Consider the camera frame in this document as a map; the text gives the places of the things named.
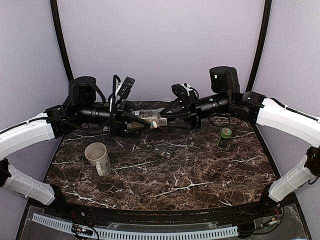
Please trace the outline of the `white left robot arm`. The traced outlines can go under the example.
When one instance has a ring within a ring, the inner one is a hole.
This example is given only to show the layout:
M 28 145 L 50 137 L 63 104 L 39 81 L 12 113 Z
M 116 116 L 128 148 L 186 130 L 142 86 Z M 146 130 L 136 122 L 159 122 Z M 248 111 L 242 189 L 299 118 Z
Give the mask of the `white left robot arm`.
M 151 124 L 131 114 L 136 107 L 127 97 L 135 80 L 121 81 L 113 76 L 112 93 L 106 99 L 92 76 L 75 78 L 68 83 L 68 96 L 62 105 L 46 109 L 35 117 L 0 132 L 0 186 L 34 199 L 60 218 L 67 218 L 70 206 L 57 186 L 40 182 L 19 171 L 7 157 L 40 142 L 50 141 L 84 130 L 83 124 L 94 124 L 87 131 L 107 128 L 111 134 L 125 136 L 148 129 Z

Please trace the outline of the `clear bottle yellow capsules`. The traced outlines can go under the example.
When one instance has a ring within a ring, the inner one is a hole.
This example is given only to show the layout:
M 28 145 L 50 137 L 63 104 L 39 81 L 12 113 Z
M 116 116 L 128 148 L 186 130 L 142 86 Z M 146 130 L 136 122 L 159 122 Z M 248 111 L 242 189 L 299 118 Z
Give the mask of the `clear bottle yellow capsules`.
M 166 119 L 161 118 L 160 111 L 157 109 L 140 110 L 140 116 L 151 123 L 150 129 L 166 127 Z

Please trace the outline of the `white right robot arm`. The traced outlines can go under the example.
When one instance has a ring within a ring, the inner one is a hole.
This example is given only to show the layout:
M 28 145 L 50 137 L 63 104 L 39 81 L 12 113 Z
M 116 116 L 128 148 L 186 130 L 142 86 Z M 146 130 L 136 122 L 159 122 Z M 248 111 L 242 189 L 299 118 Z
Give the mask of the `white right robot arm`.
M 253 91 L 241 93 L 234 67 L 213 67 L 209 75 L 214 95 L 199 98 L 198 92 L 188 84 L 172 85 L 172 92 L 177 98 L 160 112 L 160 116 L 167 120 L 187 120 L 194 129 L 200 128 L 201 120 L 212 114 L 228 114 L 251 124 L 280 130 L 310 144 L 297 165 L 264 189 L 255 205 L 255 213 L 266 217 L 287 195 L 319 177 L 320 119 L 290 108 L 275 98 Z

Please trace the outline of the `clear weekly pill organizer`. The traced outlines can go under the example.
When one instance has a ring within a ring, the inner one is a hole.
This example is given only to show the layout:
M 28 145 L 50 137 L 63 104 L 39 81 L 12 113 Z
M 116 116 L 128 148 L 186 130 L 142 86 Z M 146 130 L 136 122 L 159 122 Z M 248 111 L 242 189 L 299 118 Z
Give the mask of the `clear weekly pill organizer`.
M 173 150 L 167 146 L 156 146 L 153 153 L 159 157 L 170 159 L 173 155 Z

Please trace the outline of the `green lid pill bottle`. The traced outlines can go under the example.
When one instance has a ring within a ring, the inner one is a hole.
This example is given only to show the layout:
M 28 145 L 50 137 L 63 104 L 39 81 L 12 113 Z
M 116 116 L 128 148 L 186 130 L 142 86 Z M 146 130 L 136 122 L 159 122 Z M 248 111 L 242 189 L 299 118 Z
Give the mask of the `green lid pill bottle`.
M 217 147 L 220 150 L 226 149 L 231 136 L 232 136 L 232 130 L 228 127 L 223 127 L 220 132 L 220 137 L 217 143 Z

